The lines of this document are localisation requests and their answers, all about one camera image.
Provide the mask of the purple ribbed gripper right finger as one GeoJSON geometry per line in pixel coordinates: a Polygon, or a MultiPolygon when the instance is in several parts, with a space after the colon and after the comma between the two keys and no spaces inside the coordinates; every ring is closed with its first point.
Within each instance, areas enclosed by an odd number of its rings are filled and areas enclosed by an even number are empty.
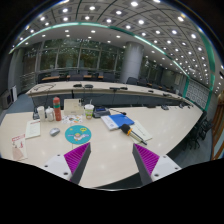
{"type": "Polygon", "coordinates": [[[132,154],[143,185],[157,181],[181,169],[169,156],[159,156],[138,144],[133,144],[132,154]]]}

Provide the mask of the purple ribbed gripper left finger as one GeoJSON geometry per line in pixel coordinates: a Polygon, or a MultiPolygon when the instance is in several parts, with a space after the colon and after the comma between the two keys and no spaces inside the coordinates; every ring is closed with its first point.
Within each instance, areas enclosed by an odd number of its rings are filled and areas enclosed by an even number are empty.
{"type": "Polygon", "coordinates": [[[66,154],[57,154],[43,169],[72,183],[79,184],[91,153],[89,143],[78,146],[66,154]]]}

